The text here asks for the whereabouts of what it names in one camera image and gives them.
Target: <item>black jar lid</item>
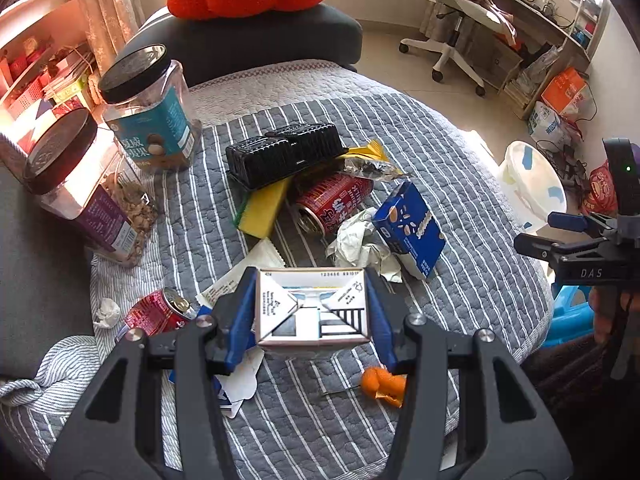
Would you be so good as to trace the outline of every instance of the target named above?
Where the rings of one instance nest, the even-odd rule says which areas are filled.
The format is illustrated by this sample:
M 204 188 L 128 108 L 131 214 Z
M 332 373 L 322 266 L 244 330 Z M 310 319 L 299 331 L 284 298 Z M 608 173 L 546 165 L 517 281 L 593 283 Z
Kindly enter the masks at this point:
M 121 103 L 149 88 L 169 65 L 171 58 L 164 45 L 140 48 L 108 69 L 98 83 L 98 90 L 108 104 Z
M 42 134 L 27 158 L 27 188 L 44 195 L 64 182 L 94 142 L 97 131 L 98 124 L 86 108 L 60 117 Z

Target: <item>jar label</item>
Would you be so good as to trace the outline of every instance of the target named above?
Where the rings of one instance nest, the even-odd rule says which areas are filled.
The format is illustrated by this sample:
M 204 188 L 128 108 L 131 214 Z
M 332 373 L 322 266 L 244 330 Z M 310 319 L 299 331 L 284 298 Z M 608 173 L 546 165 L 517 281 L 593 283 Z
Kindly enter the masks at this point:
M 191 125 L 184 115 L 178 95 L 170 88 L 157 106 L 126 117 L 106 121 L 129 155 L 136 163 L 180 153 L 191 155 L 194 137 Z
M 126 259 L 136 241 L 136 230 L 120 206 L 97 186 L 84 211 L 74 220 L 87 236 L 117 259 Z

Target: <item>red can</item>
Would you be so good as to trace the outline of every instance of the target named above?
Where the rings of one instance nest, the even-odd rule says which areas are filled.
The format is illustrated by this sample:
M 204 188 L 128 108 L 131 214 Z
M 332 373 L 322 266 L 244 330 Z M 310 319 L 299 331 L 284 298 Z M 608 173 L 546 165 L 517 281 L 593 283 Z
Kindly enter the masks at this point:
M 189 302 L 172 288 L 162 288 L 139 300 L 126 315 L 123 336 L 130 328 L 141 328 L 149 336 L 181 328 L 197 316 Z
M 372 180 L 332 174 L 296 201 L 298 224 L 307 233 L 325 236 L 335 231 L 372 190 Z

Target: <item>white bucket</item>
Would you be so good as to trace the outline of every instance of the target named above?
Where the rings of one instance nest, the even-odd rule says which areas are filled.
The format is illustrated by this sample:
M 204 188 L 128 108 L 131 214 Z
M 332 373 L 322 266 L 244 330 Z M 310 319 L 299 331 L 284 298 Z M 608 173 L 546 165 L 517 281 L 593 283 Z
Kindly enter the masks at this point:
M 546 158 L 533 146 L 516 140 L 507 147 L 496 176 L 522 228 L 535 233 L 549 213 L 566 213 L 562 183 Z

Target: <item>gray quilted blanket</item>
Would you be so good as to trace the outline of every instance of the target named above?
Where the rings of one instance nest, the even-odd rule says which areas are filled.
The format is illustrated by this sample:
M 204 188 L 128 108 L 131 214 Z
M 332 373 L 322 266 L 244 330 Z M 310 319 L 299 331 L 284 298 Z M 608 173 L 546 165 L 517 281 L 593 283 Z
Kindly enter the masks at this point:
M 137 297 L 163 285 L 191 299 L 204 291 L 256 243 L 232 224 L 242 193 L 225 173 L 225 147 L 291 122 L 329 121 L 338 127 L 347 146 L 379 140 L 390 158 L 413 174 L 447 235 L 430 278 L 423 282 L 405 273 L 404 283 L 391 285 L 393 292 L 410 309 L 425 313 L 448 330 L 473 333 L 481 327 L 493 328 L 522 361 L 548 329 L 550 292 L 539 264 L 514 252 L 518 227 L 506 199 L 459 131 L 410 97 L 368 85 L 361 76 L 331 64 L 299 62 L 268 70 L 222 78 L 194 92 L 196 110 L 212 126 L 205 129 L 189 171 L 165 173 L 146 182 L 153 189 L 160 216 L 142 264 L 126 270 L 94 260 L 94 311 L 101 297 L 131 306 Z M 225 88 L 242 88 L 243 77 L 282 84 L 291 83 L 302 72 L 306 84 L 322 80 L 331 86 L 337 79 L 348 83 L 324 95 L 272 99 L 271 106 L 253 104 L 244 114 L 218 110 L 214 115 L 204 100 L 212 94 L 225 95 L 220 93 Z M 376 183 L 366 205 L 379 206 L 394 186 Z M 304 234 L 288 203 L 271 240 L 288 266 L 331 265 L 324 257 L 328 241 Z M 48 364 L 34 381 L 0 386 L 0 423 L 4 420 L 40 465 L 73 399 L 113 347 L 116 330 L 99 330 L 95 341 L 66 341 L 62 350 L 52 349 L 50 360 L 56 366 Z M 73 359 L 75 367 L 69 364 Z M 244 402 L 236 418 L 225 418 L 241 477 L 346 479 L 379 472 L 394 437 L 398 410 L 354 388 L 364 368 L 377 364 L 371 345 L 312 362 L 266 357 L 255 397 Z M 79 376 L 78 369 L 84 375 Z M 65 398 L 71 402 L 64 404 Z M 456 377 L 451 373 L 447 431 L 457 423 L 458 403 Z M 167 380 L 162 430 L 166 462 L 179 468 L 174 390 Z

